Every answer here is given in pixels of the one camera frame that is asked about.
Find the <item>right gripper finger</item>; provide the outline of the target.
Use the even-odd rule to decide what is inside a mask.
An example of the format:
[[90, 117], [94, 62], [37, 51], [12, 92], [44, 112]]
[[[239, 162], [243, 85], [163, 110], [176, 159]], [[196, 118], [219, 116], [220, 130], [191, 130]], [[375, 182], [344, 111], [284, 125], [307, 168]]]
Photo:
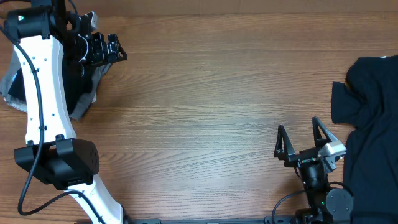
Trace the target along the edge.
[[295, 155], [294, 148], [283, 125], [278, 126], [277, 141], [274, 149], [274, 157], [278, 160], [289, 161]]
[[322, 123], [319, 117], [312, 118], [315, 147], [323, 147], [326, 143], [338, 141], [338, 138]]

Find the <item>black polo shirt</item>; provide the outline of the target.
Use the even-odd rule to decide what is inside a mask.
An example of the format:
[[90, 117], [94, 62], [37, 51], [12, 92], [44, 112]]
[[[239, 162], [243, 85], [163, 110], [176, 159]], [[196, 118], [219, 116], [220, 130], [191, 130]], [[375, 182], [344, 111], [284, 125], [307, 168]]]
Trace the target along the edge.
[[84, 71], [78, 72], [76, 75], [73, 75], [70, 73], [68, 67], [64, 67], [63, 81], [66, 80], [67, 83], [69, 83], [70, 86], [72, 86], [72, 91], [74, 92], [74, 95], [77, 95], [78, 93], [89, 92], [92, 89], [92, 87], [88, 88], [88, 84], [91, 83], [90, 72], [93, 71], [90, 71], [89, 69], [86, 68], [84, 69]]

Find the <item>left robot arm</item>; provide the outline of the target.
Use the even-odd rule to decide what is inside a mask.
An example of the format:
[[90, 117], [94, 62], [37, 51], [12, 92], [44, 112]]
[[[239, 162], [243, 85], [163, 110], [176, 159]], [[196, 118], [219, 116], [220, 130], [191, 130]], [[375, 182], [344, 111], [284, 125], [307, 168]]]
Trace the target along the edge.
[[30, 179], [73, 197], [92, 223], [131, 223], [100, 178], [95, 144], [78, 139], [70, 121], [94, 71], [127, 59], [116, 34], [96, 30], [97, 20], [64, 1], [31, 1], [7, 13], [1, 32], [19, 59], [28, 118], [26, 145], [14, 158]]

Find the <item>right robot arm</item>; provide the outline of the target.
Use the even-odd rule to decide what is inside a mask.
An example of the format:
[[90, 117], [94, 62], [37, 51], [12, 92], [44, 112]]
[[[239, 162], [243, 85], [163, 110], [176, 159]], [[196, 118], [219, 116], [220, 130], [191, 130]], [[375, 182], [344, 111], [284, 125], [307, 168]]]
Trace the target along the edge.
[[305, 194], [308, 208], [290, 217], [290, 223], [351, 223], [354, 193], [342, 182], [330, 182], [328, 174], [346, 155], [345, 145], [316, 116], [312, 118], [314, 147], [295, 152], [283, 125], [278, 126], [274, 157], [291, 167], [303, 183], [303, 189], [286, 195], [274, 206], [271, 222], [277, 223], [276, 210], [282, 202]]

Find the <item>pile of black clothes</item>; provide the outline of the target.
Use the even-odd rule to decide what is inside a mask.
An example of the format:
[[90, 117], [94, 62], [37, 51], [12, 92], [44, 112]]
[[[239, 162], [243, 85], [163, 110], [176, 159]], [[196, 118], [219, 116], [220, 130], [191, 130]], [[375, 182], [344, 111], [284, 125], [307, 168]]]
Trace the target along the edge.
[[343, 183], [353, 223], [397, 223], [397, 56], [361, 57], [333, 82], [331, 119], [354, 126]]

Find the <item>folded dark grey shirt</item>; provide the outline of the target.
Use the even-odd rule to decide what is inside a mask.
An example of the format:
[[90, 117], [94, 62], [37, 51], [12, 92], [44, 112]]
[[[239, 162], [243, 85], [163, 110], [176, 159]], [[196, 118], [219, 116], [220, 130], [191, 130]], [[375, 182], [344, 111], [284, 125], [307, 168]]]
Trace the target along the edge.
[[[100, 80], [109, 71], [111, 66], [112, 64], [103, 65], [95, 68], [93, 72], [90, 72], [91, 83], [88, 84], [88, 88], [92, 87], [92, 89], [89, 92], [74, 95], [72, 86], [70, 86], [66, 80], [63, 81], [69, 117], [75, 120], [79, 120], [83, 117], [90, 105], [96, 101], [97, 87]], [[1, 95], [9, 106], [19, 111], [27, 112], [22, 70], [16, 52], [13, 52], [8, 71], [1, 80]]]

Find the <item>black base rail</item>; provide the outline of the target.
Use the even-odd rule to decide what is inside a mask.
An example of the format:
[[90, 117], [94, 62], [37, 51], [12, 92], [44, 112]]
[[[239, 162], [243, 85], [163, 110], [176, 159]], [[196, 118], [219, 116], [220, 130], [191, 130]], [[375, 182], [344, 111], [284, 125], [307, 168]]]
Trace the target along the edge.
[[160, 220], [160, 219], [135, 219], [128, 220], [128, 224], [294, 224], [300, 223], [294, 216], [275, 216], [274, 222], [272, 217], [264, 218], [238, 218], [238, 219], [207, 219], [207, 220]]

